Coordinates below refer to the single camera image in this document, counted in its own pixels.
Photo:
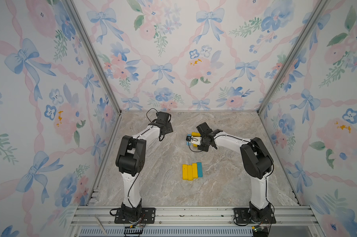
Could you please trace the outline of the light blue block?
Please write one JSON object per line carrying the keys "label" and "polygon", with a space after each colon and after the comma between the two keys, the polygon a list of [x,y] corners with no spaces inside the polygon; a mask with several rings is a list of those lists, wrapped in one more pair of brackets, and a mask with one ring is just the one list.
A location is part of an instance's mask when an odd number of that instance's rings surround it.
{"label": "light blue block", "polygon": [[187,142],[187,145],[190,146],[191,145],[191,139],[192,139],[192,136],[190,134],[188,134],[186,136],[186,142]]}

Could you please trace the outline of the teal block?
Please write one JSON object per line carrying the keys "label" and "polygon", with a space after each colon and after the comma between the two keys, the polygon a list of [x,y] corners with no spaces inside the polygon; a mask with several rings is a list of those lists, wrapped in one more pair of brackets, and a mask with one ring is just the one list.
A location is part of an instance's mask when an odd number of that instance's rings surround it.
{"label": "teal block", "polygon": [[202,178],[203,177],[202,163],[198,162],[196,164],[197,164],[197,176],[198,176],[198,178]]}

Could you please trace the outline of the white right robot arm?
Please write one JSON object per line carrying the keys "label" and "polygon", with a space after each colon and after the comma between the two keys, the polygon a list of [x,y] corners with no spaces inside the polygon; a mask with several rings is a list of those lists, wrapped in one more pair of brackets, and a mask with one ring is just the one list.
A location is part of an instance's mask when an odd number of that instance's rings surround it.
{"label": "white right robot arm", "polygon": [[250,219],[257,223],[273,215],[272,205],[267,198],[268,178],[273,173],[273,159],[263,141],[241,138],[222,130],[199,131],[188,142],[196,144],[200,151],[208,152],[209,147],[225,147],[239,152],[245,171],[251,178]]}

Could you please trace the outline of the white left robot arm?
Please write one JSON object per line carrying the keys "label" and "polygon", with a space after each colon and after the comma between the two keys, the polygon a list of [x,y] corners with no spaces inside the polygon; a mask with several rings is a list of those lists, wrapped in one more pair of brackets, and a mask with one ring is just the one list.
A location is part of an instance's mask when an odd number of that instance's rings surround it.
{"label": "white left robot arm", "polygon": [[131,222],[142,218],[142,198],[140,195],[139,175],[145,165],[147,147],[152,143],[161,142],[166,134],[172,133],[171,122],[151,122],[141,132],[121,139],[116,157],[116,166],[123,178],[124,199],[119,216]]}

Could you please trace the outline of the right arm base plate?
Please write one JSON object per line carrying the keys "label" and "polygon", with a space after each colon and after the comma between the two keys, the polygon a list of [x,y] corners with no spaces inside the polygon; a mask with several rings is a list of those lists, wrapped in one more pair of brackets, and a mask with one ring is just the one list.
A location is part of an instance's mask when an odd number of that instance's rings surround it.
{"label": "right arm base plate", "polygon": [[238,225],[258,225],[258,224],[276,224],[276,219],[272,209],[268,209],[265,213],[257,214],[255,211],[251,213],[250,208],[241,207],[233,209],[234,223]]}

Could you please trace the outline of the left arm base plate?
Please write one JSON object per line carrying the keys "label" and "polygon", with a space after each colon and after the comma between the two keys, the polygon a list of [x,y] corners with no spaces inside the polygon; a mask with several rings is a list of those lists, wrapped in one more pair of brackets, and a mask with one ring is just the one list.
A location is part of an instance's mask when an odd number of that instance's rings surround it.
{"label": "left arm base plate", "polygon": [[117,208],[113,214],[115,224],[154,224],[156,217],[156,208],[142,208],[138,214],[135,211],[127,213],[122,208]]}

